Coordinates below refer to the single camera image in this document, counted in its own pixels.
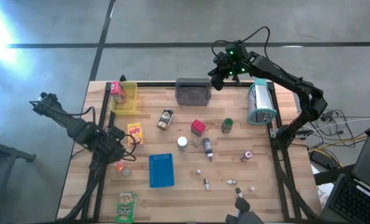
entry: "butcher block tabletop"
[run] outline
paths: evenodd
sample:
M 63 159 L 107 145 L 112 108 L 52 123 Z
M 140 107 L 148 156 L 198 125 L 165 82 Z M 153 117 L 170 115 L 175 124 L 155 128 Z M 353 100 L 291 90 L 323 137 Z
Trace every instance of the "butcher block tabletop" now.
M 105 84 L 90 82 L 85 98 L 84 108 L 95 107 L 97 123 Z M 125 162 L 132 169 L 129 177 L 122 176 L 113 166 L 108 166 L 99 221 L 114 222 L 119 194 L 131 192 L 138 195 L 135 222 L 225 222 L 227 214 L 237 213 L 234 206 L 237 187 L 263 221 L 283 221 L 267 126 L 246 122 L 248 90 L 248 87 L 239 86 L 224 87 L 221 91 L 213 89 L 208 106 L 180 106 L 176 102 L 175 87 L 138 87 L 138 114 L 116 115 L 115 126 L 127 132 L 127 124 L 141 122 L 145 143 L 143 147 L 135 149 L 136 161 Z M 276 84 L 275 92 L 282 122 L 288 124 L 298 114 L 293 93 Z M 156 124 L 165 108 L 173 109 L 174 117 L 167 131 L 162 131 Z M 105 126 L 108 125 L 109 114 L 110 102 Z M 89 113 L 82 118 L 91 121 L 92 115 Z M 232 131 L 228 134 L 221 132 L 225 118 L 234 120 Z M 197 138 L 191 132 L 191 123 L 195 119 L 206 125 L 202 138 L 211 141 L 212 162 L 206 157 L 203 145 L 192 145 L 193 139 Z M 186 152 L 180 151 L 176 143 L 181 136 L 188 141 Z M 126 140 L 123 141 L 129 151 L 131 148 Z M 73 153 L 81 149 L 81 146 L 75 145 Z M 252 158 L 241 162 L 245 151 L 251 151 Z M 173 155 L 175 185 L 151 189 L 149 156 L 166 153 Z M 306 148 L 291 146 L 289 156 L 297 191 L 319 214 L 321 205 Z M 70 161 L 57 218 L 68 214 L 84 193 L 91 157 L 91 152 L 82 151 Z M 198 169 L 201 170 L 200 175 L 196 174 Z M 205 189 L 204 179 L 210 182 L 209 190 Z M 237 184 L 226 183 L 231 179 L 237 180 Z M 249 190 L 251 187 L 255 188 L 254 192 Z M 292 201 L 287 190 L 286 195 L 292 217 Z M 95 196 L 96 190 L 90 203 L 90 217 Z

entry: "gray container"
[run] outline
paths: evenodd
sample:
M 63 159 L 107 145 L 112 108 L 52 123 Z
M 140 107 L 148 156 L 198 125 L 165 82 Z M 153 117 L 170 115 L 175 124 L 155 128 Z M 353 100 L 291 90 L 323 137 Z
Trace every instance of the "gray container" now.
M 175 82 L 175 98 L 179 105 L 207 106 L 211 99 L 210 79 L 178 78 Z

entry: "small yellow bin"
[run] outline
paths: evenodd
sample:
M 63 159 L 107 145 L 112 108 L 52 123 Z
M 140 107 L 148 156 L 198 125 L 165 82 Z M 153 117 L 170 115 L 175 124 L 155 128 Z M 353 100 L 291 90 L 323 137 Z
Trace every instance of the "small yellow bin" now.
M 125 90 L 125 103 L 116 103 L 114 99 L 111 99 L 111 110 L 120 115 L 137 114 L 139 111 L 136 110 L 136 102 L 138 101 L 136 82 L 125 81 L 120 84 Z

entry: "red block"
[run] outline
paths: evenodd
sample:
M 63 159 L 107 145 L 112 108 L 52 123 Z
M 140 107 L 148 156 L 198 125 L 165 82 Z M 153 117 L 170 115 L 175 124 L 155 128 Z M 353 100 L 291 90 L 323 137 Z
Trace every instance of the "red block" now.
M 206 129 L 206 125 L 200 122 L 199 120 L 193 121 L 191 125 L 191 131 L 198 137 L 201 137 L 204 134 L 204 130 Z

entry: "chip bag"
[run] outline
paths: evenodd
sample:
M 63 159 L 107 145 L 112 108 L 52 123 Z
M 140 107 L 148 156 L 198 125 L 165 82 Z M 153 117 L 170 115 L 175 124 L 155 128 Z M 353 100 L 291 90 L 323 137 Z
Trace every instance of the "chip bag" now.
M 118 197 L 117 223 L 133 223 L 136 207 L 136 194 L 121 193 Z

